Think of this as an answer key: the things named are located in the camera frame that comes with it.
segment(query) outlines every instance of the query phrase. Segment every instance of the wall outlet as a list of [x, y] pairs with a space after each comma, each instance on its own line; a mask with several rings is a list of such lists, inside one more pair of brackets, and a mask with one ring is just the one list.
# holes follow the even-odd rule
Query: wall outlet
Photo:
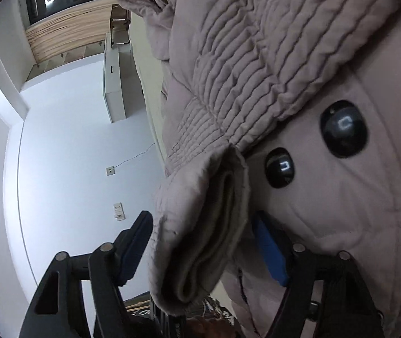
[[120, 213], [120, 212], [124, 213], [124, 209], [122, 208], [121, 202], [115, 203], [113, 206], [114, 206], [114, 213], [116, 213], [116, 214]]

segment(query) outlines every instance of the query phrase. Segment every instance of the shiny round button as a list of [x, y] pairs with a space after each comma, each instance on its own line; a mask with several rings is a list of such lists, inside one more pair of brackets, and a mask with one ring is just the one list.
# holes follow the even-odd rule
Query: shiny round button
[[273, 188], [283, 188], [294, 179], [294, 163], [282, 147], [272, 150], [265, 160], [265, 175]]
[[363, 150], [368, 129], [362, 114], [347, 100], [339, 100], [321, 115], [320, 129], [329, 151], [337, 158], [349, 158]]

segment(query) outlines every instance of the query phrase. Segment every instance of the power cord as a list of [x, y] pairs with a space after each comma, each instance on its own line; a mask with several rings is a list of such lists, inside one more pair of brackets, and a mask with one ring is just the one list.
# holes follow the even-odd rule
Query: power cord
[[116, 169], [117, 167], [119, 167], [119, 166], [121, 166], [123, 163], [126, 163], [127, 161], [130, 161], [130, 160], [133, 160], [133, 159], [136, 159], [138, 156], [141, 156], [141, 155], [144, 155], [147, 151], [149, 151], [150, 150], [150, 148], [153, 146], [155, 144], [155, 142], [154, 143], [152, 143], [152, 145], [150, 145], [149, 146], [149, 148], [146, 150], [146, 151], [144, 151], [144, 152], [142, 152], [142, 153], [140, 153], [140, 154], [138, 154], [138, 155], [136, 155], [134, 158], [131, 158], [131, 159], [128, 159], [128, 160], [125, 160], [125, 161], [122, 161], [119, 165], [116, 165], [114, 168]]

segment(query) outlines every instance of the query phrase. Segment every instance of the button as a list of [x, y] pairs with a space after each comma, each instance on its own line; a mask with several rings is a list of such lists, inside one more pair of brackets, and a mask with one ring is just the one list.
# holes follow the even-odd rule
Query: button
[[337, 158], [361, 152], [368, 140], [368, 129], [360, 111], [347, 100], [332, 104], [321, 115], [320, 129], [329, 151]]
[[294, 163], [282, 147], [272, 150], [265, 160], [265, 175], [273, 188], [283, 188], [294, 179]]

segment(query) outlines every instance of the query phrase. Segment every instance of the black button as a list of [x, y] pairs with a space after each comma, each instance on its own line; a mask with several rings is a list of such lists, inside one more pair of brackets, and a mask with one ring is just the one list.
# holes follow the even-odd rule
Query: black button
[[321, 134], [332, 154], [349, 158], [363, 150], [368, 129], [359, 110], [347, 100], [332, 104], [321, 115]]
[[294, 163], [286, 149], [278, 147], [267, 155], [265, 175], [273, 188], [283, 188], [293, 181]]

